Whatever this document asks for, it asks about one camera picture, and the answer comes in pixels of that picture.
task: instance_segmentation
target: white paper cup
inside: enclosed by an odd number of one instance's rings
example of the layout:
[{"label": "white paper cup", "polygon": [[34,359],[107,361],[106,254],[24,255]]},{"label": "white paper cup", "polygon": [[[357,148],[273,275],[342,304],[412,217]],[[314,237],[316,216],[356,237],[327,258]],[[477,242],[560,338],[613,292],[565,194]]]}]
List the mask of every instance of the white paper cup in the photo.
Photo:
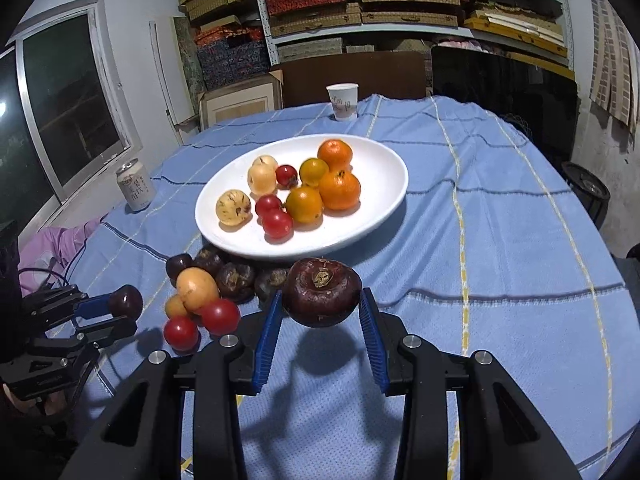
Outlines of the white paper cup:
[{"label": "white paper cup", "polygon": [[358,117],[358,84],[339,83],[327,88],[331,105],[338,121],[349,121]]}]

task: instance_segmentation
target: red tomato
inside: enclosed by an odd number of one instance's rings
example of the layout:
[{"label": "red tomato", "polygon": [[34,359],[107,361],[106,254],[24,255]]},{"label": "red tomato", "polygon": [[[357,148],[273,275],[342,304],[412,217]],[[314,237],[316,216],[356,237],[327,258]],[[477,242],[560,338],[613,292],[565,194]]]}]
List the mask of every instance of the red tomato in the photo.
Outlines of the red tomato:
[{"label": "red tomato", "polygon": [[293,218],[289,213],[272,209],[262,217],[262,228],[271,238],[284,238],[293,230]]},{"label": "red tomato", "polygon": [[198,314],[204,327],[217,336],[234,332],[240,321],[240,310],[229,300],[216,300],[206,304]]},{"label": "red tomato", "polygon": [[271,209],[282,209],[282,200],[275,195],[264,195],[255,203],[255,213],[262,218]]},{"label": "red tomato", "polygon": [[189,317],[172,317],[164,326],[164,339],[178,352],[186,352],[198,342],[198,327]]},{"label": "red tomato", "polygon": [[298,185],[298,172],[293,166],[283,164],[276,168],[276,180],[282,187],[291,189]]}]

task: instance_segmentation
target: white plate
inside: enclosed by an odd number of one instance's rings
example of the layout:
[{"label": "white plate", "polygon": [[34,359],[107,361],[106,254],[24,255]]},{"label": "white plate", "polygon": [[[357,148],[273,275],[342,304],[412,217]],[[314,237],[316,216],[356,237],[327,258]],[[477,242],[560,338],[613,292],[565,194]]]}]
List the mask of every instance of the white plate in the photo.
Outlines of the white plate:
[{"label": "white plate", "polygon": [[[250,196],[246,174],[259,155],[271,155],[279,164],[290,164],[296,169],[318,153],[318,147],[327,139],[342,139],[353,149],[353,174],[362,186],[360,206],[350,214],[325,211],[322,224],[312,230],[295,227],[293,236],[283,242],[269,242],[257,216],[229,231],[216,216],[216,202],[229,189],[241,189]],[[304,256],[323,256],[344,247],[370,233],[384,222],[400,205],[409,173],[396,152],[379,142],[363,137],[321,134],[279,140],[239,156],[217,172],[200,192],[196,202],[196,223],[200,232],[216,247],[232,254],[261,260],[293,260]],[[278,190],[284,203],[289,191]]]}]

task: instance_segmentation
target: silver screw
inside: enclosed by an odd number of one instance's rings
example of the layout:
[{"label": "silver screw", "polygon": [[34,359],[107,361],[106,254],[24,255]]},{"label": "silver screw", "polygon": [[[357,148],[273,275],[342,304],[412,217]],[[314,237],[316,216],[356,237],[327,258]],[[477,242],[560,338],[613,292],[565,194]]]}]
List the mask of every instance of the silver screw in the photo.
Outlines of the silver screw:
[{"label": "silver screw", "polygon": [[236,346],[238,344],[238,337],[233,335],[233,334],[227,334],[227,335],[223,335],[220,338],[220,345],[225,347],[225,348],[231,348],[233,346]]},{"label": "silver screw", "polygon": [[489,354],[486,350],[481,350],[476,352],[476,361],[478,361],[481,365],[490,365],[494,360],[494,356]]},{"label": "silver screw", "polygon": [[418,348],[422,344],[422,339],[417,335],[409,334],[402,338],[402,344],[407,348]]},{"label": "silver screw", "polygon": [[166,359],[166,353],[162,350],[154,350],[149,354],[149,362],[153,365],[159,365],[162,361]]}]

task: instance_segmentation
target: table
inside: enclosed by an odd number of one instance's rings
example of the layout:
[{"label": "table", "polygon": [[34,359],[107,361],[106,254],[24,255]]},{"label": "table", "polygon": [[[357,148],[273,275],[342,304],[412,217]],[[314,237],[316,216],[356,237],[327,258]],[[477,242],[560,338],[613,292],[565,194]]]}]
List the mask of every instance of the table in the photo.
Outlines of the table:
[{"label": "table", "polygon": [[[124,283],[145,310],[133,340],[100,361],[78,408],[85,429],[111,390],[162,339],[174,294],[168,256],[195,254],[193,215],[202,186],[225,164],[286,137],[367,136],[402,156],[404,202],[375,232],[327,254],[353,266],[380,306],[440,350],[491,351],[530,397],[585,479],[597,478],[640,419],[640,329],[600,235],[540,152],[510,124],[449,98],[372,95],[340,123],[329,104],[213,126],[153,176],[158,194],[133,214],[120,206],[89,238],[70,281],[90,295]],[[257,301],[241,307],[254,312]],[[64,326],[62,333],[70,333]],[[202,333],[201,346],[209,342]],[[192,397],[182,456],[190,477]],[[268,384],[239,406],[251,479],[389,479],[403,398],[374,384],[357,313],[313,330],[285,319]],[[456,407],[449,398],[450,468],[458,474]]]}]

